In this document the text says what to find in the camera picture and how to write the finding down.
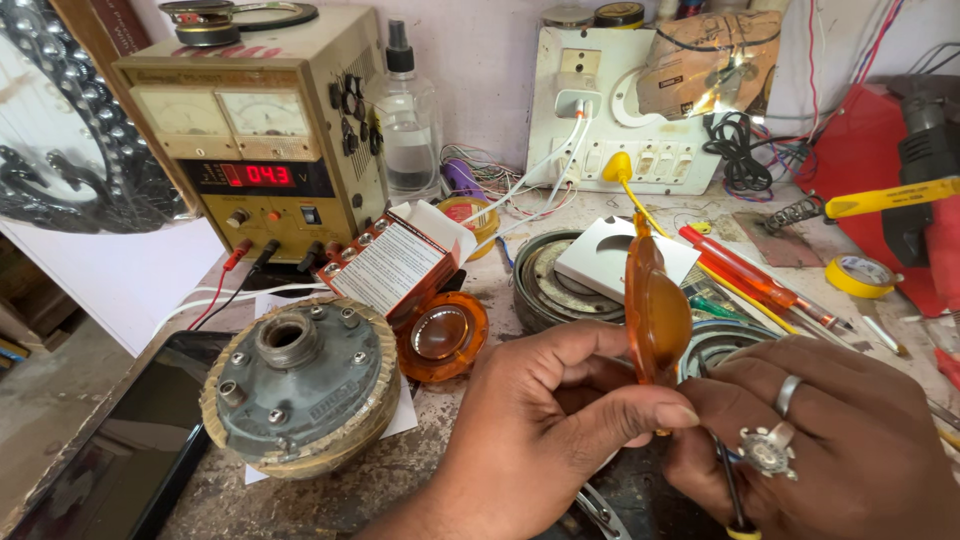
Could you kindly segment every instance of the orange plastic ring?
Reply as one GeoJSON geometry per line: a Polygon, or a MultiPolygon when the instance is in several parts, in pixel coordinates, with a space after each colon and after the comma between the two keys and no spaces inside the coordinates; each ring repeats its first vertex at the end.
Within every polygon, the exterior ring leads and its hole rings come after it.
{"type": "Polygon", "coordinates": [[[487,342],[490,320],[480,301],[464,292],[433,298],[397,333],[400,371],[436,382],[460,375],[487,342]]]}

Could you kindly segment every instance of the white cable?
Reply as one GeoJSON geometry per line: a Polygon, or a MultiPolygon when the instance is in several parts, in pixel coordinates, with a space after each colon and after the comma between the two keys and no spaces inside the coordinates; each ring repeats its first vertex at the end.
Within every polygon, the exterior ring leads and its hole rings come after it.
{"type": "MultiPolygon", "coordinates": [[[[504,196],[503,196],[502,198],[500,198],[500,199],[497,199],[496,201],[494,201],[494,202],[493,202],[491,205],[489,205],[488,207],[486,207],[486,208],[484,208],[484,209],[481,209],[481,210],[478,211],[477,213],[475,213],[475,214],[473,214],[472,216],[468,217],[467,219],[461,221],[460,224],[463,225],[463,224],[465,224],[465,223],[469,223],[470,221],[473,221],[474,219],[480,217],[481,215],[483,215],[483,214],[485,214],[485,213],[487,213],[487,212],[495,209],[496,207],[499,207],[500,205],[506,203],[511,197],[514,196],[514,194],[516,193],[516,191],[517,191],[518,189],[520,189],[520,186],[523,185],[523,183],[526,182],[526,180],[527,180],[528,178],[530,178],[531,176],[533,176],[534,173],[536,173],[538,170],[540,170],[540,168],[543,167],[546,163],[549,163],[549,162],[553,161],[553,158],[555,158],[556,156],[558,156],[558,155],[567,147],[567,145],[570,144],[570,141],[573,140],[573,137],[575,137],[575,136],[577,135],[577,131],[580,130],[580,123],[581,123],[581,122],[583,122],[583,116],[577,116],[577,121],[576,121],[576,123],[573,125],[573,131],[570,132],[570,136],[567,137],[566,140],[565,140],[560,146],[558,146],[556,150],[554,150],[553,152],[547,154],[547,155],[546,155],[546,158],[543,158],[542,160],[538,161],[537,164],[535,164],[534,166],[530,167],[530,170],[528,170],[527,172],[525,172],[525,173],[523,174],[523,176],[520,178],[520,180],[516,181],[516,184],[514,184],[514,186],[511,187],[509,191],[507,191],[507,194],[506,194],[506,195],[504,195],[504,196]]],[[[571,161],[573,161],[573,158],[572,158],[573,155],[571,154],[570,156],[571,156],[571,158],[570,158],[570,160],[568,161],[568,163],[570,163],[571,161]]]]}
{"type": "MultiPolygon", "coordinates": [[[[183,304],[183,301],[186,300],[187,298],[190,298],[190,296],[193,295],[193,293],[203,292],[205,290],[208,290],[210,292],[217,292],[217,287],[196,287],[196,288],[190,289],[186,294],[181,296],[179,300],[177,300],[177,306],[179,306],[180,304],[183,304]]],[[[224,288],[220,289],[220,294],[230,295],[230,294],[233,294],[234,292],[236,291],[232,289],[224,289],[224,288]]]]}
{"type": "Polygon", "coordinates": [[[537,213],[535,213],[535,214],[533,214],[533,215],[527,216],[527,217],[525,217],[525,218],[517,221],[516,223],[514,223],[514,224],[511,225],[510,227],[508,227],[508,228],[506,228],[506,229],[504,229],[504,230],[502,230],[502,231],[497,231],[496,234],[491,235],[489,238],[487,238],[486,240],[484,240],[483,242],[481,242],[480,245],[478,245],[478,246],[476,247],[476,249],[473,250],[473,253],[476,253],[476,252],[480,251],[480,250],[481,250],[482,248],[484,248],[487,244],[493,242],[498,236],[502,236],[503,234],[509,233],[510,231],[512,231],[513,229],[516,229],[516,228],[519,227],[520,225],[523,225],[524,223],[527,223],[528,221],[533,221],[533,220],[537,219],[538,217],[544,215],[545,213],[547,213],[547,212],[550,210],[550,205],[553,204],[553,200],[554,200],[554,198],[557,196],[557,191],[560,189],[561,184],[564,184],[564,178],[566,177],[566,171],[569,170],[570,164],[573,162],[573,157],[576,156],[576,155],[577,155],[577,151],[580,150],[580,145],[583,144],[583,143],[584,143],[584,139],[587,138],[587,131],[589,131],[589,129],[590,129],[590,123],[593,122],[593,111],[592,111],[592,106],[590,105],[590,102],[588,102],[587,110],[588,110],[588,112],[587,112],[587,125],[584,127],[584,132],[581,133],[581,134],[580,134],[580,138],[577,139],[577,144],[573,147],[573,152],[570,154],[570,159],[566,161],[566,167],[564,167],[564,170],[560,173],[560,178],[558,178],[557,181],[554,182],[554,184],[553,184],[553,191],[550,192],[550,197],[546,200],[546,203],[543,205],[543,208],[541,208],[539,212],[537,212],[537,213]]]}
{"type": "MultiPolygon", "coordinates": [[[[210,289],[209,287],[197,287],[197,289],[216,290],[216,289],[210,289]]],[[[330,290],[329,288],[327,288],[326,283],[291,283],[289,285],[281,285],[279,287],[258,290],[251,294],[237,296],[236,298],[233,299],[233,302],[243,302],[245,300],[250,300],[258,296],[263,296],[265,294],[273,294],[281,290],[294,290],[294,289],[317,289],[317,290],[327,291],[327,292],[329,292],[330,290]]],[[[229,299],[229,296],[223,296],[223,293],[226,291],[227,291],[226,289],[223,289],[220,291],[221,296],[217,298],[217,301],[214,304],[222,304],[229,299]]],[[[160,324],[156,325],[156,328],[154,329],[154,335],[157,335],[160,332],[160,330],[163,329],[163,325],[167,324],[167,322],[169,322],[170,319],[177,316],[178,313],[185,311],[187,309],[190,309],[191,307],[207,306],[209,304],[210,304],[210,299],[207,298],[206,300],[197,300],[189,304],[184,304],[183,306],[177,307],[176,309],[168,313],[167,316],[163,317],[163,319],[160,320],[160,324]]]]}

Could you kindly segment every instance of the human hand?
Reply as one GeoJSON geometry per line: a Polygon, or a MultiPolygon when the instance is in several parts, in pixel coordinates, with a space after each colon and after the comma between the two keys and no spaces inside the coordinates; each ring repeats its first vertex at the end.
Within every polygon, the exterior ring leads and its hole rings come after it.
{"type": "Polygon", "coordinates": [[[628,346],[623,327],[579,321],[487,350],[434,477],[361,537],[529,538],[617,449],[696,426],[686,398],[609,358],[628,346]]]}
{"type": "MultiPolygon", "coordinates": [[[[787,409],[796,458],[766,478],[734,464],[744,512],[764,540],[939,540],[960,535],[960,487],[922,388],[868,356],[806,337],[765,341],[731,355],[678,390],[729,448],[739,431],[772,429],[788,375],[803,378],[787,409]]],[[[704,428],[674,430],[667,479],[724,525],[732,501],[704,428]]]]}

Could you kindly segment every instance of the clear plastic bottle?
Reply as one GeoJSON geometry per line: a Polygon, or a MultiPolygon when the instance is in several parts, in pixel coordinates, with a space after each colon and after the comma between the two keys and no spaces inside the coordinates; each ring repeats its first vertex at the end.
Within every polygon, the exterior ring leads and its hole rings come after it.
{"type": "Polygon", "coordinates": [[[390,202],[442,197],[441,116],[437,89],[414,71],[414,51],[402,20],[390,19],[386,97],[376,103],[390,202]]]}

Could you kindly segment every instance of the ornate ring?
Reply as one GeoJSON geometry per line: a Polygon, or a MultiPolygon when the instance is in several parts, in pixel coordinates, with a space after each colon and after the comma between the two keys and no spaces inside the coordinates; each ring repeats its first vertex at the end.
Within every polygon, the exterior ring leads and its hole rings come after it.
{"type": "Polygon", "coordinates": [[[790,441],[797,430],[786,421],[780,422],[772,430],[757,428],[756,433],[743,428],[740,430],[740,448],[737,452],[747,463],[767,478],[785,473],[786,477],[796,481],[797,473],[789,467],[790,459],[796,457],[790,441]]]}
{"type": "Polygon", "coordinates": [[[791,375],[783,381],[783,386],[780,387],[780,393],[777,395],[777,402],[774,404],[774,410],[780,415],[780,418],[786,418],[786,410],[790,408],[793,393],[797,391],[797,386],[800,386],[803,381],[796,375],[791,375]]]}

